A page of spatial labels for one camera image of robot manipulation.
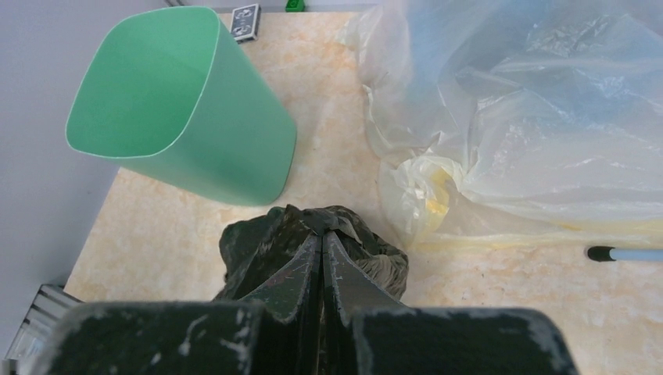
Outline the clear plastic bag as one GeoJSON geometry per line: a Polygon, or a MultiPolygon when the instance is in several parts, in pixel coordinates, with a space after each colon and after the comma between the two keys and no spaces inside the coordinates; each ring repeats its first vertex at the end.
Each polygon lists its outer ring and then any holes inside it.
{"type": "Polygon", "coordinates": [[[402,242],[661,245],[661,2],[386,1],[339,41],[402,242]]]}

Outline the black trash bag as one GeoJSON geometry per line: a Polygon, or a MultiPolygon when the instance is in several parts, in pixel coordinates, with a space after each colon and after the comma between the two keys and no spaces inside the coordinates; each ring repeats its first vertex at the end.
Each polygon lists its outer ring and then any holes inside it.
{"type": "Polygon", "coordinates": [[[342,205],[299,209],[273,207],[267,214],[228,225],[220,238],[226,266],[218,299],[239,300],[272,277],[310,236],[337,233],[350,259],[382,289],[399,299],[407,289],[407,254],[384,241],[342,205]]]}

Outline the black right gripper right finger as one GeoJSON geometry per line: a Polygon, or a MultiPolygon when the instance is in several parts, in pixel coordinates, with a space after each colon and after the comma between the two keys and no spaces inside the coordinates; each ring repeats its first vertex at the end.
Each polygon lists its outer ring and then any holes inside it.
{"type": "Polygon", "coordinates": [[[334,231],[323,236],[322,266],[328,373],[372,374],[373,350],[363,333],[363,311],[405,305],[356,265],[334,231]]]}

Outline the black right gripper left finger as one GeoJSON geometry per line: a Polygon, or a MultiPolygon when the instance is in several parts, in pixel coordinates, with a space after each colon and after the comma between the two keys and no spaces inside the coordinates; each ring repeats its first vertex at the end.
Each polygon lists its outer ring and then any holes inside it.
{"type": "Polygon", "coordinates": [[[251,374],[316,374],[321,321],[321,238],[310,235],[272,277],[242,298],[261,306],[251,374]]]}

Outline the green plastic trash bin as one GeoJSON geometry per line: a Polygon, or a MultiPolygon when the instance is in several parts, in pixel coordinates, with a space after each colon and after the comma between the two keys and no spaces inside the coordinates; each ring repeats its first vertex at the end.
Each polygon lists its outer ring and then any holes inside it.
{"type": "Polygon", "coordinates": [[[232,205],[283,192],[297,129],[217,13],[157,9],[103,39],[66,122],[75,151],[232,205]]]}

